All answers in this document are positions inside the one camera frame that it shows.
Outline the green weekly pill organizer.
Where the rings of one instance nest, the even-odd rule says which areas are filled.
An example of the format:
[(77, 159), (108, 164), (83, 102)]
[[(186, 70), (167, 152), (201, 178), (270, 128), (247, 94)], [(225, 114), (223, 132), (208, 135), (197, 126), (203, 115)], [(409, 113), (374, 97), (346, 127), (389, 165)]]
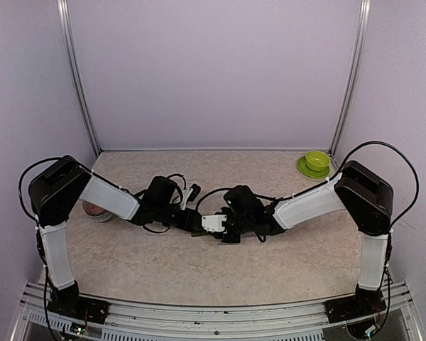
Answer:
[(208, 232), (206, 232), (204, 230), (191, 232), (192, 237), (201, 237), (201, 236), (206, 236), (206, 235), (208, 235)]

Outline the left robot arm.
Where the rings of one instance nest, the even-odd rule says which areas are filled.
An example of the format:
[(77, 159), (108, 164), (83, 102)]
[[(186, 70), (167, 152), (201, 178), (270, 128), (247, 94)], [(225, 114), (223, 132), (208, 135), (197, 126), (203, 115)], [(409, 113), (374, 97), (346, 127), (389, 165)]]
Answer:
[(77, 201), (100, 207), (131, 224), (146, 227), (157, 222), (186, 232), (200, 231), (201, 214), (181, 203), (171, 201), (180, 186), (173, 180), (157, 176), (139, 193), (131, 194), (88, 169), (72, 156), (47, 158), (50, 166), (28, 185), (31, 206), (23, 211), (36, 223), (39, 245), (47, 276), (59, 291), (58, 305), (71, 316), (80, 315), (85, 301), (77, 290), (67, 246), (66, 227)]

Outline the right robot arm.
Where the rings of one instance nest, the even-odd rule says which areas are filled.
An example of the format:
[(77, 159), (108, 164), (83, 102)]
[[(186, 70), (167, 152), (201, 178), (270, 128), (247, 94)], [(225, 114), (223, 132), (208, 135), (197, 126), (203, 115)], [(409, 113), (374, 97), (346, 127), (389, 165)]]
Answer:
[(212, 216), (210, 230), (223, 242), (239, 242), (242, 234), (260, 238), (282, 234), (304, 222), (346, 210), (362, 237), (358, 293), (349, 310), (364, 315), (375, 306), (384, 266), (393, 214), (393, 188), (384, 179), (349, 161), (332, 178), (288, 199), (264, 205), (249, 186), (238, 185), (224, 195), (227, 206)]

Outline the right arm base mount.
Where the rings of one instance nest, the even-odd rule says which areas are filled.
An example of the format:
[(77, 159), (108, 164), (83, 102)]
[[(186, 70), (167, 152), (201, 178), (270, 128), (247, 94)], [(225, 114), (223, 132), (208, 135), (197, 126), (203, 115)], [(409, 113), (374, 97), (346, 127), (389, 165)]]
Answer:
[(349, 296), (328, 300), (324, 306), (329, 323), (338, 323), (383, 312), (386, 309), (386, 302), (382, 298), (372, 302), (367, 298), (357, 299)]

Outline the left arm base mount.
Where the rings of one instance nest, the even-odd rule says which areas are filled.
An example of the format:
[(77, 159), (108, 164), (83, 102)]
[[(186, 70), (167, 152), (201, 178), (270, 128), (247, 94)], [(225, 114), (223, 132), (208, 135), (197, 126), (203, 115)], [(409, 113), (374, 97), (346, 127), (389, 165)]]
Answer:
[(75, 298), (52, 299), (47, 309), (51, 313), (82, 320), (87, 323), (105, 324), (109, 312), (109, 302), (77, 296)]

